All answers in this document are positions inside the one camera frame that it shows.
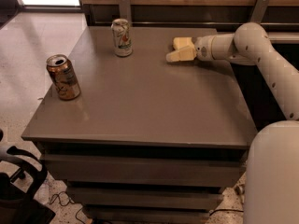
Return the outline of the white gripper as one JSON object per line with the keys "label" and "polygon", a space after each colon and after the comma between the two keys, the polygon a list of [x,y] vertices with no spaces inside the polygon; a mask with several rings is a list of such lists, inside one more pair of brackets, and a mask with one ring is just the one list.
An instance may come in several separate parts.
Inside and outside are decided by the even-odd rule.
{"label": "white gripper", "polygon": [[192,61],[197,57],[200,61],[213,61],[212,42],[214,36],[207,35],[196,37],[194,40],[194,48],[185,46],[176,49],[166,55],[166,60],[170,63]]}

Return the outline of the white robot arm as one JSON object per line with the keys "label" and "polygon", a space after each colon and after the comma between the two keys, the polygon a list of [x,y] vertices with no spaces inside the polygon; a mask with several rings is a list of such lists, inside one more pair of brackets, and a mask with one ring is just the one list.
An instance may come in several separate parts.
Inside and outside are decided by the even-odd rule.
{"label": "white robot arm", "polygon": [[272,46],[258,23],[232,34],[176,37],[166,55],[179,61],[256,65],[284,117],[261,129],[247,160],[243,224],[299,224],[299,71]]}

